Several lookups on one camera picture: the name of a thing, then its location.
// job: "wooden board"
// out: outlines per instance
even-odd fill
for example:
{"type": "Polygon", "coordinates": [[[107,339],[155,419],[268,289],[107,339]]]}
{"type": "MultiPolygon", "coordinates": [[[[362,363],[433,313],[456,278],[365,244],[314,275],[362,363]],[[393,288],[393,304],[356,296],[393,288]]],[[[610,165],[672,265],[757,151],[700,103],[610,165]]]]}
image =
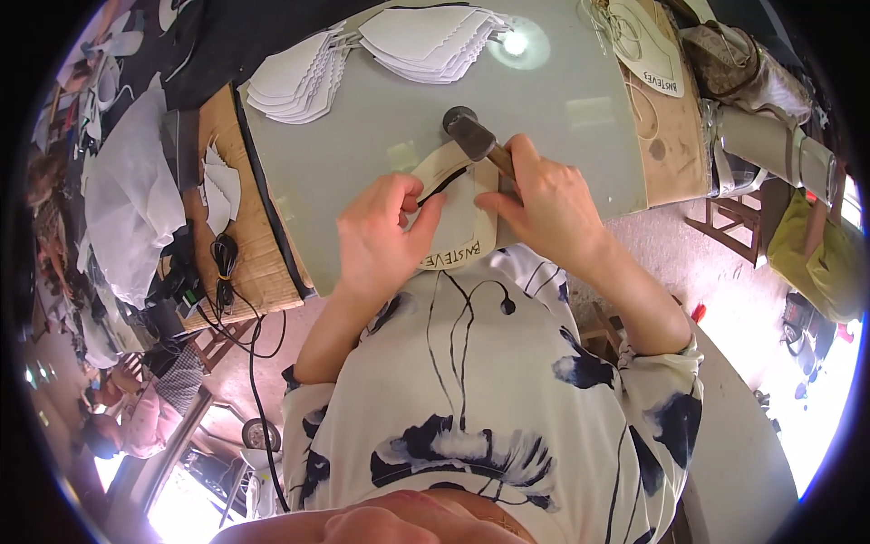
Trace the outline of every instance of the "wooden board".
{"type": "Polygon", "coordinates": [[[668,11],[654,0],[638,0],[656,21],[659,30],[677,45],[683,66],[686,93],[681,98],[668,97],[642,83],[622,64],[622,76],[637,88],[631,90],[637,108],[634,123],[644,163],[646,199],[649,205],[664,205],[705,197],[712,186],[710,161],[701,133],[698,85],[676,37],[676,25],[668,11]]]}
{"type": "MultiPolygon", "coordinates": [[[[205,148],[209,142],[215,143],[217,153],[228,166],[238,170],[242,189],[237,220],[231,221],[226,229],[226,233],[238,243],[238,262],[231,276],[233,287],[248,299],[260,314],[301,306],[302,299],[287,272],[287,266],[272,235],[269,219],[266,217],[263,200],[260,198],[251,169],[251,161],[248,159],[242,133],[238,127],[232,88],[228,84],[199,108],[199,157],[205,155],[205,148]]],[[[200,164],[200,179],[203,175],[203,167],[200,164]]],[[[208,213],[203,207],[197,189],[186,191],[182,195],[182,200],[187,217],[193,219],[193,238],[199,276],[204,283],[205,291],[211,300],[214,300],[218,267],[211,258],[211,242],[214,241],[215,235],[205,222],[208,213]]],[[[208,302],[204,303],[203,309],[209,319],[214,321],[215,316],[208,302]]],[[[254,312],[236,297],[232,315],[224,315],[221,321],[228,324],[253,317],[255,317],[254,312]]],[[[185,331],[196,331],[208,326],[199,314],[183,320],[182,323],[185,331]]]]}

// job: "left hand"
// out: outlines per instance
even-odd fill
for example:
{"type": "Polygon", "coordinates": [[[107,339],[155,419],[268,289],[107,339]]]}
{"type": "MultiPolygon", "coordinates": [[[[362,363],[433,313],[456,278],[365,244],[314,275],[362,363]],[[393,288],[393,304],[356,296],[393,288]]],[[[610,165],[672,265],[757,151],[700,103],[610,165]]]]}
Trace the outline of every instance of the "left hand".
{"type": "Polygon", "coordinates": [[[341,278],[336,290],[379,308],[411,277],[432,247],[443,193],[429,198],[411,230],[423,182],[410,174],[380,176],[338,216],[341,278]]]}

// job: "hammer head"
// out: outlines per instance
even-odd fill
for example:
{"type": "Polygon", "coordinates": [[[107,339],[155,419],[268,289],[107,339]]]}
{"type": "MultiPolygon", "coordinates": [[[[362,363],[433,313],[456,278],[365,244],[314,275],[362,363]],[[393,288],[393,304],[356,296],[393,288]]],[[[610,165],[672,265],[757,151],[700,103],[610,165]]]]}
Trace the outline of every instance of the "hammer head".
{"type": "Polygon", "coordinates": [[[445,115],[444,128],[447,134],[456,140],[465,155],[474,162],[483,160],[495,147],[495,135],[478,123],[474,112],[468,108],[462,106],[451,108],[445,115]],[[459,109],[467,111],[454,112],[459,109]]]}

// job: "plastic bag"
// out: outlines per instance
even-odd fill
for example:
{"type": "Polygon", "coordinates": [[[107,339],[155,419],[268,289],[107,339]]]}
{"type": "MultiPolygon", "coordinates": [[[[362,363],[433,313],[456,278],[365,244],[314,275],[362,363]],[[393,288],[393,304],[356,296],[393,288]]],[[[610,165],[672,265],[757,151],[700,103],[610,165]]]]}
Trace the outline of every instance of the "plastic bag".
{"type": "Polygon", "coordinates": [[[184,225],[184,206],[160,143],[162,89],[144,92],[97,154],[84,189],[94,256],[119,299],[143,309],[160,252],[184,225]]]}

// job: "gray work surface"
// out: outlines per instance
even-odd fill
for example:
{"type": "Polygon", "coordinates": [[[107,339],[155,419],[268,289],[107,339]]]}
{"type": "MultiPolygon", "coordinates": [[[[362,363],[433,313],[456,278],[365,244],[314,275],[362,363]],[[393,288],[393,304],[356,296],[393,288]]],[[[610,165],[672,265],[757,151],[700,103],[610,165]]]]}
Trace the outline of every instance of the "gray work surface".
{"type": "MultiPolygon", "coordinates": [[[[387,2],[348,19],[345,31],[391,5],[433,3],[387,2]]],[[[587,14],[578,9],[578,15],[573,0],[476,4],[532,20],[549,42],[546,61],[531,70],[511,68],[487,47],[458,82],[420,84],[392,74],[368,51],[354,50],[330,113],[301,125],[266,118],[245,102],[248,84],[239,88],[278,214],[321,297],[332,292],[340,274],[338,214],[377,176],[411,171],[446,143],[441,119],[454,105],[475,110],[500,142],[524,132],[541,155],[577,165],[603,219],[647,208],[619,64],[587,14]]],[[[525,54],[543,49],[530,43],[525,54]]],[[[516,241],[500,220],[499,247],[516,241]]]]}

